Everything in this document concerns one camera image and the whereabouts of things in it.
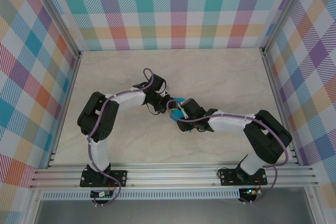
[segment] colorful plaid backdrop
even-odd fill
[[[18,223],[75,57],[40,0],[0,0],[0,223]]]
[[[299,0],[270,53],[303,162],[336,217],[336,0]]]
[[[265,37],[264,37],[264,39],[263,39],[260,47],[264,47],[265,46],[265,44],[266,44],[266,42],[267,42],[267,40],[269,38],[269,35],[273,31],[274,25],[278,22],[278,19],[279,19],[281,13],[282,13],[282,10],[284,9],[287,1],[288,0],[282,0],[281,1],[281,4],[279,5],[279,7],[278,7],[278,9],[277,9],[277,11],[276,11],[276,13],[275,13],[275,15],[273,17],[273,20],[272,20],[272,22],[271,22],[271,24],[270,24],[270,26],[269,26],[269,28],[268,28],[268,30],[266,32],[266,35],[265,35]]]
[[[54,1],[78,46],[88,50],[259,47],[281,2],[65,0],[64,7]]]

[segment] red wire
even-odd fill
[[[260,181],[260,179],[258,178],[258,177],[256,177],[256,179],[258,180],[258,182],[259,182],[259,190],[261,189],[261,181]]]
[[[108,189],[108,192],[110,193],[110,187],[111,187],[111,182],[109,183],[109,189]]]

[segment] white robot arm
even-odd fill
[[[178,109],[184,114],[184,119],[177,121],[181,131],[196,128],[200,132],[228,131],[246,135],[254,152],[231,172],[232,178],[245,185],[256,177],[263,166],[274,165],[292,141],[290,133],[265,110],[251,115],[228,114],[217,109],[205,111],[194,99],[186,100]]]
[[[172,99],[165,89],[165,80],[153,74],[152,84],[150,84],[150,81],[143,82],[133,86],[129,92],[122,92],[122,94],[119,95],[105,95],[100,92],[95,92],[91,95],[77,120],[82,134],[86,137],[94,131],[89,139],[89,155],[91,161],[87,169],[92,170],[92,172],[105,170],[108,172],[110,162],[107,155],[107,137],[113,129],[117,113],[133,106],[145,104],[152,105],[157,113],[165,113],[166,104]],[[106,103],[103,111],[101,111],[102,105],[107,99],[109,101]],[[102,113],[102,115],[99,125],[93,130],[100,113]]]

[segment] aluminum frame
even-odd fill
[[[45,168],[48,167],[49,162],[51,160],[51,157],[53,156],[52,154],[55,153],[55,151],[57,149],[57,146],[58,146],[58,143],[59,143],[59,139],[61,137],[61,133],[62,133],[64,121],[65,121],[65,117],[67,115],[67,111],[68,111],[68,107],[69,107],[69,104],[70,104],[70,99],[71,99],[72,91],[74,90],[73,88],[75,86],[75,82],[76,82],[76,78],[77,78],[77,74],[78,74],[78,70],[79,70],[79,66],[80,66],[80,62],[81,62],[81,54],[79,56],[80,56],[80,58],[76,59],[75,66],[73,68],[73,74],[72,74],[72,78],[71,78],[71,81],[70,81],[69,90],[68,90],[67,96],[65,98],[64,105],[62,107],[62,111],[61,111],[61,114],[60,114],[60,120],[59,120],[59,123],[57,125],[57,129],[56,129],[53,145],[52,145],[51,149],[48,151],[48,154],[47,154],[48,157],[49,157],[49,159],[47,159],[45,161],[44,165],[43,165],[43,167],[45,167]]]
[[[264,51],[266,52],[266,54],[268,53],[270,48],[273,46],[273,44],[277,40],[283,26],[285,25],[288,17],[291,15],[292,11],[294,10],[297,2],[298,2],[298,0],[287,0],[287,2],[285,4],[285,6],[283,7],[283,10],[280,14],[280,17],[279,17],[277,23],[275,24],[273,30],[271,31],[271,33],[268,37],[268,40],[267,40],[267,42],[264,46]]]
[[[286,166],[278,167],[276,187],[311,187],[318,185],[310,166],[299,166],[291,149],[292,159]],[[235,168],[238,162],[225,163],[163,163],[163,164],[111,164],[111,169],[127,170],[127,185],[122,190],[133,189],[210,189],[249,188],[249,186],[221,186],[217,170]],[[81,188],[79,182],[86,164],[50,164],[48,169],[38,169],[31,182],[33,190],[91,190]],[[275,172],[266,168],[268,185],[274,181]]]
[[[58,30],[60,31],[62,37],[64,38],[65,42],[69,46],[69,49],[71,52],[77,56],[77,58],[80,57],[80,50],[77,47],[69,29],[65,25],[60,13],[57,11],[57,8],[54,5],[53,0],[41,0],[44,7],[48,11],[51,19],[54,21],[55,25],[57,26]]]
[[[276,83],[275,83],[275,76],[273,75],[271,69],[270,69],[270,64],[268,62],[268,58],[266,55],[266,51],[263,51],[262,49],[260,49],[260,54],[261,54],[261,58],[263,60],[264,66],[265,66],[265,70],[266,70],[266,74],[273,92],[273,96],[279,111],[279,115],[282,121],[282,124],[284,125],[284,127],[291,133],[293,134],[293,130],[290,127],[290,124],[286,118],[286,114],[285,114],[285,108],[283,103],[281,102],[281,95],[279,93],[279,90],[276,87]],[[293,148],[294,153],[297,153],[296,155],[296,159],[299,165],[303,165],[303,161],[302,158],[300,156],[300,152],[298,150],[298,147],[295,143],[295,141],[292,141],[292,143],[290,144],[290,146]],[[325,219],[325,216],[323,214],[322,211],[322,205],[321,202],[319,200],[319,193],[317,191],[317,188],[314,187],[305,187],[305,191],[306,191],[306,195],[308,198],[308,203],[310,206],[310,209],[312,211],[314,220],[316,223],[318,224],[327,224],[328,222]]]

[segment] aluminum rail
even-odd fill
[[[249,186],[222,187],[217,177],[221,167],[235,168],[238,163],[181,163],[181,164],[112,164],[111,169],[127,170],[127,185],[123,190],[132,189],[193,189],[193,188],[248,188]],[[56,165],[49,169],[38,169],[31,182],[34,190],[80,189],[82,170],[85,164]],[[275,172],[266,169],[268,185],[274,181]],[[278,168],[276,187],[317,186],[318,181],[310,166],[288,164]]]

